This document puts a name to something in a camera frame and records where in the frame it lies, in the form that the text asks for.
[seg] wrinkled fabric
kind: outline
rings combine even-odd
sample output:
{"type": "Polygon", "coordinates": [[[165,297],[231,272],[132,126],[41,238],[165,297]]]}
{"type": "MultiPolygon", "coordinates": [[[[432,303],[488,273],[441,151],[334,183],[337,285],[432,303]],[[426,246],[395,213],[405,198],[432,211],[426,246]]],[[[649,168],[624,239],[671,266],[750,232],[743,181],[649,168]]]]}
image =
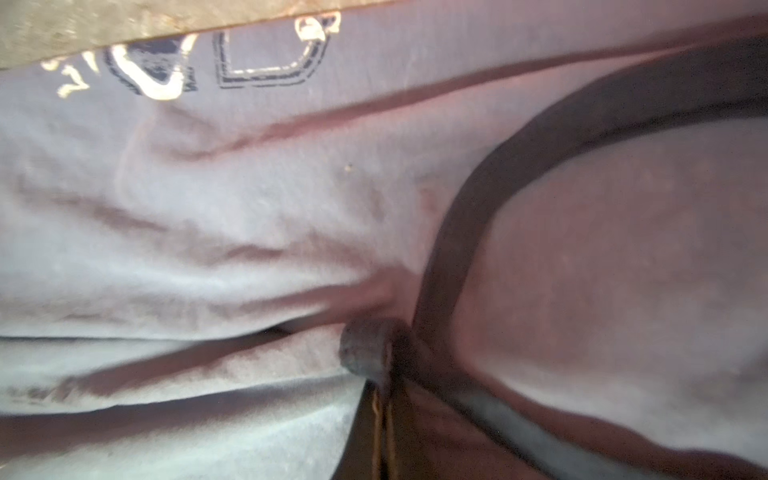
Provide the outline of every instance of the wrinkled fabric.
{"type": "MultiPolygon", "coordinates": [[[[472,168],[589,81],[766,11],[422,0],[318,17],[312,38],[293,21],[202,33],[176,70],[136,47],[158,84],[184,72],[169,101],[113,48],[0,73],[0,474],[329,478],[362,389],[343,323],[409,318],[472,168]]],[[[459,304],[460,360],[768,465],[766,128],[624,142],[513,199],[459,304]]]]}

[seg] dark strap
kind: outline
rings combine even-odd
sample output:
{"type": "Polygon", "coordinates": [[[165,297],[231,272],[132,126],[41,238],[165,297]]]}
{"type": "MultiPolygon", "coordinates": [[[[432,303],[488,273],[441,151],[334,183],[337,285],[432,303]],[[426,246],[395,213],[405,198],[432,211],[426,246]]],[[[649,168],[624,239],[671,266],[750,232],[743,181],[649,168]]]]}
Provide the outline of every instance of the dark strap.
{"type": "Polygon", "coordinates": [[[766,114],[765,37],[658,58],[568,95],[491,152],[458,192],[425,271],[412,323],[415,335],[392,327],[391,320],[380,329],[373,326],[377,319],[352,322],[346,331],[342,361],[353,372],[377,381],[384,390],[384,372],[411,379],[550,478],[668,478],[570,445],[519,415],[452,364],[450,319],[475,249],[496,211],[548,170],[575,155],[628,137],[766,114]],[[350,356],[350,351],[357,352],[357,357],[350,356]],[[382,358],[386,364],[377,366],[382,358]]]}
{"type": "Polygon", "coordinates": [[[768,111],[765,37],[635,65],[568,95],[488,155],[453,200],[432,248],[412,328],[448,355],[447,332],[485,228],[512,195],[567,159],[628,137],[768,111]]]}

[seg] wooden surface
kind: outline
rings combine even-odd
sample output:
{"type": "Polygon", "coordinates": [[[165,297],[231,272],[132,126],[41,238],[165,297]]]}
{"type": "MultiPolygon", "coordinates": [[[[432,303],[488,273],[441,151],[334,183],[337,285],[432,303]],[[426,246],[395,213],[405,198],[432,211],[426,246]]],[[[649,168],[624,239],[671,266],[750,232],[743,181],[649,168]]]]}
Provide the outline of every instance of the wooden surface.
{"type": "Polygon", "coordinates": [[[147,38],[390,0],[0,0],[0,68],[147,38]]]}

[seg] black strap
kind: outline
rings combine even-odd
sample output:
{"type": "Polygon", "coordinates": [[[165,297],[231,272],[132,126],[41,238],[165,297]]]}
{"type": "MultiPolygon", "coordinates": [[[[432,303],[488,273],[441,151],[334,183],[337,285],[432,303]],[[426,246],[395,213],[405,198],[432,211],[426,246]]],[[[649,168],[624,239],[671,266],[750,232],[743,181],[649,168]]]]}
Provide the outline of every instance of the black strap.
{"type": "Polygon", "coordinates": [[[448,354],[447,332],[475,249],[512,195],[567,159],[672,127],[768,112],[768,39],[635,65],[568,95],[488,155],[453,200],[426,267],[412,328],[448,354]]]}
{"type": "Polygon", "coordinates": [[[458,192],[438,232],[422,281],[412,323],[415,335],[393,328],[391,320],[383,329],[350,323],[342,361],[353,372],[384,386],[381,372],[411,379],[550,478],[668,478],[570,445],[519,415],[452,364],[450,319],[475,249],[496,211],[548,170],[577,154],[628,137],[766,114],[768,38],[763,36],[658,58],[568,95],[491,152],[458,192]],[[372,339],[365,332],[379,335],[372,339]],[[387,338],[381,332],[391,335],[387,338]],[[387,344],[369,348],[371,342],[387,344]],[[345,352],[356,343],[364,346],[351,349],[357,351],[358,358],[346,358],[345,352]],[[359,357],[366,351],[371,352],[370,361],[359,357]],[[393,367],[371,367],[377,359],[392,361],[391,355],[381,354],[389,351],[394,352],[393,367]]]}

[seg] clothing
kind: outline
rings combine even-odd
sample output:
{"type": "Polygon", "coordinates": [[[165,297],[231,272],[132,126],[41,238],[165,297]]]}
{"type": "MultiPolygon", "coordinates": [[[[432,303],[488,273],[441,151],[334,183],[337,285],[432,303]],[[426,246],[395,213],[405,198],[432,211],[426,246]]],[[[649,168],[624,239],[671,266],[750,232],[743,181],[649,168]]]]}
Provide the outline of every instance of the clothing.
{"type": "MultiPolygon", "coordinates": [[[[0,473],[329,478],[362,391],[343,323],[409,318],[458,186],[543,108],[768,10],[691,5],[423,0],[2,72],[0,473]]],[[[766,126],[617,144],[510,201],[458,305],[461,361],[768,465],[766,126]]],[[[503,458],[499,478],[534,475],[503,458]]]]}

